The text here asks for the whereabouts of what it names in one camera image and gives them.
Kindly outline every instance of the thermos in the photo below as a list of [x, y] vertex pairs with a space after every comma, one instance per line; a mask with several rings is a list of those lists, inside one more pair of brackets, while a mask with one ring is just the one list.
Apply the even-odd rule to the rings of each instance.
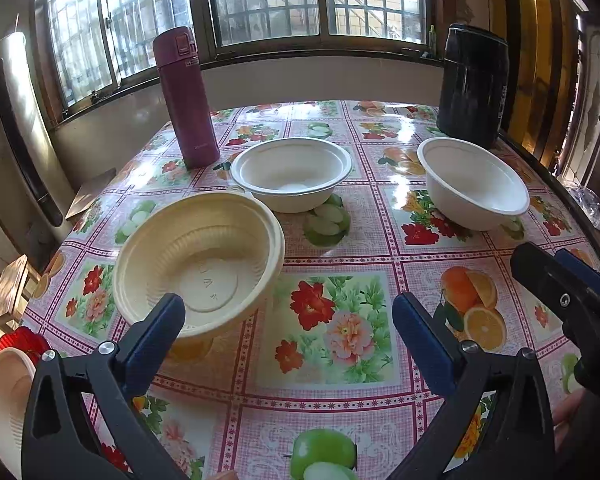
[[154, 40], [155, 63], [173, 129], [187, 168], [218, 160], [220, 151], [189, 27], [171, 28]]
[[438, 128], [489, 149], [507, 96], [509, 47], [502, 38], [454, 23], [446, 39]]

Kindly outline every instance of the person's hand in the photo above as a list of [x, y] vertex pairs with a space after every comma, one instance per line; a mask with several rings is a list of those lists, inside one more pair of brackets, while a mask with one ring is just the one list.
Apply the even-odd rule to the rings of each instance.
[[581, 388], [572, 394], [569, 394], [553, 410], [552, 418], [554, 420], [554, 442], [556, 451], [558, 451], [562, 445], [562, 441], [569, 432], [569, 423], [582, 401], [584, 391], [585, 389]]

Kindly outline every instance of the thermos lid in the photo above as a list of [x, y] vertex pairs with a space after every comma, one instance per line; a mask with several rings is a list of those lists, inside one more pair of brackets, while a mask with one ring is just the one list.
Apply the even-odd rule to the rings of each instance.
[[508, 73], [509, 47], [488, 30], [453, 23], [446, 38], [445, 60], [492, 74]]
[[158, 67], [181, 59], [198, 57], [196, 42], [189, 27], [165, 30], [154, 40], [154, 57]]

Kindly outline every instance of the metal screw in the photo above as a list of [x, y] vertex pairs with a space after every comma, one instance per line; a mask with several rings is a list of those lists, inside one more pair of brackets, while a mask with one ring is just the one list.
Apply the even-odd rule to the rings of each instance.
[[522, 357], [525, 359], [535, 359], [536, 353], [531, 348], [523, 348], [522, 349]]
[[460, 348], [469, 354], [473, 354], [480, 349], [480, 345], [475, 341], [466, 340], [460, 343]]
[[52, 361], [55, 358], [56, 358], [55, 350], [47, 350], [45, 353], [42, 354], [43, 361]]
[[98, 352], [100, 352], [102, 355], [107, 355], [113, 352], [115, 347], [116, 345], [113, 344], [111, 341], [105, 341], [100, 346], [98, 346]]

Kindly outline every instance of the paper bowl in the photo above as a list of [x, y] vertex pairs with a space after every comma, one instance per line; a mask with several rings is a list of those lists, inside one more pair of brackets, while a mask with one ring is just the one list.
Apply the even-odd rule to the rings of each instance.
[[518, 174], [493, 153], [470, 142], [433, 137], [418, 147], [427, 191], [447, 218], [488, 231], [529, 208], [529, 192]]
[[199, 193], [151, 216], [127, 239], [113, 272], [116, 306], [135, 323], [174, 292], [186, 306], [177, 343], [198, 344], [264, 304], [284, 255], [282, 228], [261, 202], [239, 192]]
[[36, 367], [17, 348], [0, 350], [0, 460], [22, 478], [22, 430]]
[[262, 142], [231, 164], [231, 178], [272, 211], [309, 211], [351, 172], [347, 150], [326, 140], [291, 137]]

